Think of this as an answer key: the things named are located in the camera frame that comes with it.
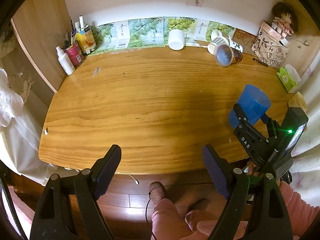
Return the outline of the white plastic cup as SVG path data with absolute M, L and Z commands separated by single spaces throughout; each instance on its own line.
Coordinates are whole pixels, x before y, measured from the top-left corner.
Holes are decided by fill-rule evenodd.
M 184 32 L 180 29 L 173 29 L 168 34 L 168 46 L 172 50 L 181 50 L 185 45 Z

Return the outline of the pink red can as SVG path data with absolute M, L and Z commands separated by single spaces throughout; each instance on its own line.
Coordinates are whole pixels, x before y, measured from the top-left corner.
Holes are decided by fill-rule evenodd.
M 70 45 L 63 51 L 68 55 L 75 68 L 78 68 L 85 59 L 77 42 L 74 42 L 72 45 Z

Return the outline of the green grape print boxes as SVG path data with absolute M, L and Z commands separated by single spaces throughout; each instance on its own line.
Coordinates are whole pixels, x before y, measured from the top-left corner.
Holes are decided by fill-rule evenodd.
M 164 47 L 168 45 L 169 32 L 183 31 L 185 45 L 198 47 L 199 42 L 211 42 L 213 31 L 232 38 L 235 27 L 209 20 L 192 17 L 151 17 L 137 18 L 91 26 L 96 42 L 93 55 L 115 50 Z

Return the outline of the yellow snack package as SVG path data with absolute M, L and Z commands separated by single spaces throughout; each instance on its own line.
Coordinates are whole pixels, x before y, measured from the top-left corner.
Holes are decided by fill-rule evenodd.
M 83 54 L 89 55 L 95 50 L 96 43 L 89 24 L 76 33 L 75 39 Z

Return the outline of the white cup behind stack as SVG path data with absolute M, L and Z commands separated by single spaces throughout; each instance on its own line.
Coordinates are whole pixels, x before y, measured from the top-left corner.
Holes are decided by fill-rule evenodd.
M 218 29 L 214 29 L 214 30 L 212 31 L 212 33 L 211 33 L 210 38 L 211 38 L 211 40 L 213 41 L 215 38 L 221 37 L 221 36 L 222 36 L 221 31 L 218 30 Z

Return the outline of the blue plastic cup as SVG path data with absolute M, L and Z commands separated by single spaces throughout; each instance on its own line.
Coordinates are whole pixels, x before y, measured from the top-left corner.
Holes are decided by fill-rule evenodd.
M 241 106 L 251 125 L 255 125 L 271 107 L 268 96 L 258 87 L 250 84 L 245 85 L 236 103 Z

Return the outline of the black pen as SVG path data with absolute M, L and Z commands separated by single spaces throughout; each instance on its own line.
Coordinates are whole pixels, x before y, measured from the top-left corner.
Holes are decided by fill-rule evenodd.
M 259 59 L 256 59 L 256 58 L 253 58 L 253 61 L 265 66 L 265 67 L 268 67 L 268 64 L 267 63 L 264 63 L 263 61 L 259 60 Z

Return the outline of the brown haired doll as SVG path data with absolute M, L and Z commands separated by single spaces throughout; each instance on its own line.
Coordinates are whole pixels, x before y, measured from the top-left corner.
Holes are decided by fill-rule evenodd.
M 279 2 L 272 8 L 273 21 L 271 27 L 282 38 L 298 31 L 298 19 L 294 11 L 285 3 Z

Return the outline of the white spray bottle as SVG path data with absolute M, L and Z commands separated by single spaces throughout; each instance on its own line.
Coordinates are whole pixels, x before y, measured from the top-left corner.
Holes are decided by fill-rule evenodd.
M 75 71 L 75 67 L 73 66 L 69 56 L 59 47 L 56 47 L 56 52 L 58 56 L 58 61 L 61 64 L 61 67 L 66 72 L 67 75 L 71 75 Z

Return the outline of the brown round print box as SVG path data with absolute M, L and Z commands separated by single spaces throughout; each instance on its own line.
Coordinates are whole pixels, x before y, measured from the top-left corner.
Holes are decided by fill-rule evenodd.
M 248 33 L 241 29 L 235 29 L 235 32 L 233 34 L 233 41 L 238 43 L 243 48 L 243 53 L 255 56 L 255 53 L 251 49 L 253 43 L 256 40 L 256 36 L 252 35 L 251 33 Z

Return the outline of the brown printed paper cup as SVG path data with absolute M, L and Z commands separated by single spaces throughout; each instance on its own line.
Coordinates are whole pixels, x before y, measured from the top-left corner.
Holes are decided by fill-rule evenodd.
M 225 43 L 218 44 L 214 49 L 215 61 L 223 66 L 228 67 L 231 64 L 236 64 L 242 61 L 242 52 L 230 47 Z

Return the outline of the white lace curtain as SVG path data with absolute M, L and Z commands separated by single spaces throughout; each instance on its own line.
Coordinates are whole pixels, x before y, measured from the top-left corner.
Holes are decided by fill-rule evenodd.
M 53 91 L 33 68 L 19 45 L 12 25 L 1 35 L 1 161 L 13 172 L 41 185 L 52 174 L 76 175 L 75 170 L 41 161 L 38 151 Z

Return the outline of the green tissue pack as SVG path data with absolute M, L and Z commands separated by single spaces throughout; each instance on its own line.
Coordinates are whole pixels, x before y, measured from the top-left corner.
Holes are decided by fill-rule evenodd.
M 289 94 L 296 92 L 301 81 L 300 75 L 291 64 L 280 67 L 277 71 L 277 77 Z

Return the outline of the white panda print cup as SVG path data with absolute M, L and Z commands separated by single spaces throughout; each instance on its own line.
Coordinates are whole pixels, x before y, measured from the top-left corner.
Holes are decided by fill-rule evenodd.
M 227 38 L 227 41 L 228 41 L 228 45 L 231 48 L 234 48 L 234 49 L 240 51 L 241 53 L 243 52 L 243 47 L 240 44 L 238 44 L 237 42 L 233 41 L 231 38 Z

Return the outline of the yellow ceramic mug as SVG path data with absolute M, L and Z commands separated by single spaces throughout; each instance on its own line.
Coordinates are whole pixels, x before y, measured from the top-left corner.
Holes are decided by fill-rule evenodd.
M 288 101 L 288 106 L 289 107 L 299 107 L 301 108 L 305 113 L 308 109 L 307 103 L 302 96 L 300 92 L 296 92 L 294 96 Z

